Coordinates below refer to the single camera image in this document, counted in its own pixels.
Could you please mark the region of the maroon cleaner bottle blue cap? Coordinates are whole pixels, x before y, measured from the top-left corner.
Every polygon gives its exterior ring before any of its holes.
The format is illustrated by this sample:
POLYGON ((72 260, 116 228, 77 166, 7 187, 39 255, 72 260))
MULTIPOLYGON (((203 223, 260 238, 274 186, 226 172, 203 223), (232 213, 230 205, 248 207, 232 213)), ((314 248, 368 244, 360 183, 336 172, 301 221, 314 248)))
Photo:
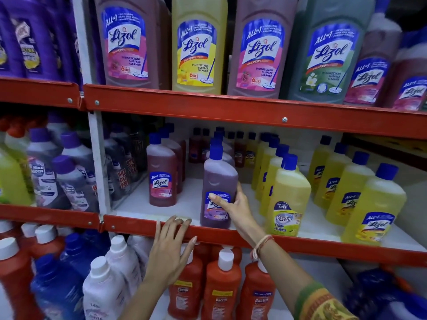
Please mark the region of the maroon cleaner bottle blue cap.
POLYGON ((186 145, 186 141, 184 140, 184 138, 182 138, 181 136, 179 136, 176 132, 175 132, 175 124, 171 123, 171 122, 166 122, 165 123, 165 127, 168 129, 169 131, 169 137, 170 139, 174 140, 175 142, 177 142, 180 147, 181 147, 181 154, 182 154, 182 181, 185 181, 185 177, 186 177, 186 149, 187 149, 187 145, 186 145))
POLYGON ((175 140, 171 139, 169 136, 168 127, 160 127, 159 134, 161 137, 161 144, 169 149, 171 149, 177 157, 177 194, 181 193, 183 190, 183 153, 182 148, 175 140))
POLYGON ((177 157, 162 144, 159 133, 149 134, 147 164, 149 203, 157 207, 174 206, 177 202, 177 157))

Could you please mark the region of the yellow-edged background shelf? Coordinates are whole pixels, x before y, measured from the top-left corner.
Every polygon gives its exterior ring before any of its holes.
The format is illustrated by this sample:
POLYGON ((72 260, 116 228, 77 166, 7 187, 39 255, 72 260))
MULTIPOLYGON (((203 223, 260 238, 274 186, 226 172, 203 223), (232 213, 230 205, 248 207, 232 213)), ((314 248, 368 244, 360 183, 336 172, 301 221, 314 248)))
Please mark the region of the yellow-edged background shelf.
POLYGON ((381 143, 378 140, 371 140, 362 135, 344 133, 341 141, 349 146, 366 150, 370 153, 403 163, 404 165, 427 172, 427 153, 416 150, 409 150, 400 145, 392 143, 381 143))

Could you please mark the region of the pink thread wrist band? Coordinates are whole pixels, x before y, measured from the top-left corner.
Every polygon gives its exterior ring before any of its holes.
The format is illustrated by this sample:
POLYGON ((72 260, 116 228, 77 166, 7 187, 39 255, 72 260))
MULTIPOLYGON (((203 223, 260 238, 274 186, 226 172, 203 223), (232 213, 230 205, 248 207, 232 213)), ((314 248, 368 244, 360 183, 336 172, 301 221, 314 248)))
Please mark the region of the pink thread wrist band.
POLYGON ((262 237, 259 242, 255 245, 255 247, 250 252, 250 258, 253 262, 259 260, 259 253, 262 247, 270 240, 274 240, 273 236, 270 234, 262 237))

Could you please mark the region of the person's left forearm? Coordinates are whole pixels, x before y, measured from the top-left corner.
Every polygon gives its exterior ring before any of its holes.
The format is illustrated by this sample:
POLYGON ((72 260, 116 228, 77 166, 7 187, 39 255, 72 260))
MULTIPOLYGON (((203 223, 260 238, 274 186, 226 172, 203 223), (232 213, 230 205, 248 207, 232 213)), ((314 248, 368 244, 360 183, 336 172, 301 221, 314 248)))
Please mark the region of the person's left forearm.
POLYGON ((149 320, 163 292, 172 282, 146 277, 118 320, 149 320))

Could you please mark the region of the orange floor cleaner white cap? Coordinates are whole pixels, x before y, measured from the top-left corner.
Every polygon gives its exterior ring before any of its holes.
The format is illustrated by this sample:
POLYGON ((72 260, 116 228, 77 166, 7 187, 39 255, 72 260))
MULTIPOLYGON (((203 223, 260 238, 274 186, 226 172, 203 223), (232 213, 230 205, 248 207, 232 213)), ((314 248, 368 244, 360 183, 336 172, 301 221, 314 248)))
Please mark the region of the orange floor cleaner white cap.
POLYGON ((167 315, 174 320, 196 320, 199 316, 204 266, 193 251, 173 285, 169 286, 167 315))
POLYGON ((243 252, 240 247, 228 245, 213 245, 211 248, 210 262, 216 261, 219 258, 219 253, 222 249, 230 249, 234 254, 234 264, 240 265, 243 257, 243 252))
POLYGON ((204 268, 206 268, 206 266, 211 261, 211 252, 212 252, 211 244, 206 244, 201 242, 197 242, 195 244, 194 254, 201 259, 204 268))
POLYGON ((234 253, 228 247, 221 249, 217 260, 206 267, 201 320, 233 320, 241 280, 234 253))
POLYGON ((261 260, 245 267, 245 279, 236 309, 236 320, 268 320, 275 297, 275 283, 261 260))

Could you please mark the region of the white shelf board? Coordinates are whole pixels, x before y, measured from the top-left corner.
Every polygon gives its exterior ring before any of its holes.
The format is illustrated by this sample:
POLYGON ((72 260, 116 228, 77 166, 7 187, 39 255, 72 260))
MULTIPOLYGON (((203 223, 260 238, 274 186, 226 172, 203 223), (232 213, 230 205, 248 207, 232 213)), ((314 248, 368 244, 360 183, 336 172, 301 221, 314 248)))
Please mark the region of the white shelf board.
MULTIPOLYGON (((201 226, 199 217, 203 167, 192 165, 188 167, 187 174, 183 192, 178 195, 177 203, 174 206, 157 207, 149 204, 148 178, 146 177, 127 198, 114 205, 110 215, 162 222, 168 220, 170 216, 176 215, 183 220, 192 219, 191 225, 201 226)), ((340 240, 342 229, 341 226, 326 221, 323 210, 316 206, 310 198, 296 237, 343 243, 340 240)), ((232 224, 228 230, 235 230, 235 226, 232 224)), ((427 248, 398 226, 392 226, 380 247, 427 252, 427 248)))

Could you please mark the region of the person's left hand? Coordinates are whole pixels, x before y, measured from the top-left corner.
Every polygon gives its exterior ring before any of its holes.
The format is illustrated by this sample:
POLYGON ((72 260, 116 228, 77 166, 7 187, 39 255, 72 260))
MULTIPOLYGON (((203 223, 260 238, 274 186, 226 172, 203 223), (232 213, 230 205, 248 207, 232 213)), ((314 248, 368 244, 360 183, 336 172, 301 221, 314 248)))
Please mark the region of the person's left hand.
MULTIPOLYGON (((170 217, 163 225, 161 224, 161 239, 157 245, 154 245, 153 242, 144 279, 146 277, 156 278, 159 280, 172 282, 172 284, 174 284, 186 265, 186 247, 184 248, 184 251, 181 252, 183 242, 170 242, 171 218, 177 217, 174 215, 170 217)), ((181 228, 183 235, 186 234, 186 231, 188 230, 191 222, 192 219, 184 220, 184 226, 181 228)))

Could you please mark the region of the yellow floor cleaner green label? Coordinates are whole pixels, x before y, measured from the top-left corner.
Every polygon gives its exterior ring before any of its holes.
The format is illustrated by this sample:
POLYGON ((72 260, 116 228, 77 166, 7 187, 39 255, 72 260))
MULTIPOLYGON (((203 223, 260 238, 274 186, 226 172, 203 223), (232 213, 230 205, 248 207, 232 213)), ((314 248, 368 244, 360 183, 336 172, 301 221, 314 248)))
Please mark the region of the yellow floor cleaner green label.
POLYGON ((276 172, 265 222, 269 235, 296 237, 300 229, 312 188, 297 163, 297 155, 286 154, 276 172))

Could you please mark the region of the large brown bottle pink label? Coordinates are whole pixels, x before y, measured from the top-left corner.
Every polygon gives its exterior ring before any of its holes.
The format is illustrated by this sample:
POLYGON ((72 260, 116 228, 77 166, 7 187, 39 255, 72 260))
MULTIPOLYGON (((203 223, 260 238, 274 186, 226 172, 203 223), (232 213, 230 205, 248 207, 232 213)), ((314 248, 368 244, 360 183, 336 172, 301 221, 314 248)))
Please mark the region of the large brown bottle pink label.
POLYGON ((237 0, 228 96, 278 99, 298 0, 237 0))
POLYGON ((106 84, 171 90, 171 13, 164 0, 94 0, 106 84))

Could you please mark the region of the medium maroon bottle pink label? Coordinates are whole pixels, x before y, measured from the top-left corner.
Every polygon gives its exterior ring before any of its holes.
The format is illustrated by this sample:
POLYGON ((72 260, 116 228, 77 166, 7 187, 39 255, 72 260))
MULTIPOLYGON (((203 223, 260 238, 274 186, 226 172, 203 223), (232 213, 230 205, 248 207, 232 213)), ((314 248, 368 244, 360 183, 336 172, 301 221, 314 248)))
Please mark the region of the medium maroon bottle pink label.
POLYGON ((402 39, 402 28, 386 18, 390 0, 376 0, 344 105, 373 107, 402 39))
POLYGON ((418 111, 427 96, 427 24, 405 51, 392 74, 381 107, 418 111))

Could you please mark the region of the person's right hand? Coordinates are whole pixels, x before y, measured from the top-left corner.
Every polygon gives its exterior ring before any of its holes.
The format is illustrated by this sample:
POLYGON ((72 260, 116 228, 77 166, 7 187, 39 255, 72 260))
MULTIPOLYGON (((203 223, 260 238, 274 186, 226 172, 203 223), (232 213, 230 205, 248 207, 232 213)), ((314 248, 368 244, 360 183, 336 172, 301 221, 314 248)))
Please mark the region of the person's right hand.
POLYGON ((234 204, 235 213, 228 213, 228 215, 240 236, 254 248, 259 240, 266 235, 266 232, 254 219, 240 182, 238 182, 234 204))

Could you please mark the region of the purple cleaner bottle blue cap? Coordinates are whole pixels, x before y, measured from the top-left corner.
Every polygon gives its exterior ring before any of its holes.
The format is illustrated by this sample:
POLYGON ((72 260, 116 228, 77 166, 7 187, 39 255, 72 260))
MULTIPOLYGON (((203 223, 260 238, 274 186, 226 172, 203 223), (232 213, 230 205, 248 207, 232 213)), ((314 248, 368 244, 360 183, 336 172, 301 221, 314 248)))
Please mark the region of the purple cleaner bottle blue cap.
POLYGON ((204 163, 202 184, 200 225, 217 229, 229 229, 231 219, 223 206, 214 203, 209 194, 213 193, 226 201, 234 203, 237 193, 238 172, 224 161, 221 142, 211 143, 209 158, 204 163))

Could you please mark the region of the group of grey purple-capped bottles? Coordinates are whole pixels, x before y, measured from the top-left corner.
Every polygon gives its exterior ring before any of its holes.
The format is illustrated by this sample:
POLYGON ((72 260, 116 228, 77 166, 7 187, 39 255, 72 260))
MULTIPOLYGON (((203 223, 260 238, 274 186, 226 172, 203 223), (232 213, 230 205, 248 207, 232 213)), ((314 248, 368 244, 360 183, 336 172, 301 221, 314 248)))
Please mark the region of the group of grey purple-capped bottles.
POLYGON ((35 205, 39 208, 99 213, 91 150, 75 131, 48 128, 65 121, 50 112, 46 127, 30 128, 26 148, 35 205))

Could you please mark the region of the person's right forearm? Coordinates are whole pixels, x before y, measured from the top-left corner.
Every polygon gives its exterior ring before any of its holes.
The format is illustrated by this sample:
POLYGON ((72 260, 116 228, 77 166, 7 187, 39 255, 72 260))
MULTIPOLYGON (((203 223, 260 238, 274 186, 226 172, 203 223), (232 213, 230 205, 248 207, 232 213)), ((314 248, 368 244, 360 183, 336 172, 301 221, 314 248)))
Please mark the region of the person's right forearm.
POLYGON ((274 240, 268 241, 262 247, 259 260, 270 274, 287 308, 294 313, 298 294, 304 287, 313 283, 314 279, 274 240))

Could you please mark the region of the group of purple toilet cleaners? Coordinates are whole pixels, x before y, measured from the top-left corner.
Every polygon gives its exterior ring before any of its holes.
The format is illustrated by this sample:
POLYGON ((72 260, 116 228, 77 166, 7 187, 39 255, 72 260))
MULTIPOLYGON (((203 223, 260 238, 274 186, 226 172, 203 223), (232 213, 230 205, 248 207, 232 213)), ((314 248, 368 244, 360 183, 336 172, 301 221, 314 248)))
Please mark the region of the group of purple toilet cleaners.
POLYGON ((7 11, 24 77, 80 83, 66 0, 0 0, 0 5, 7 11))

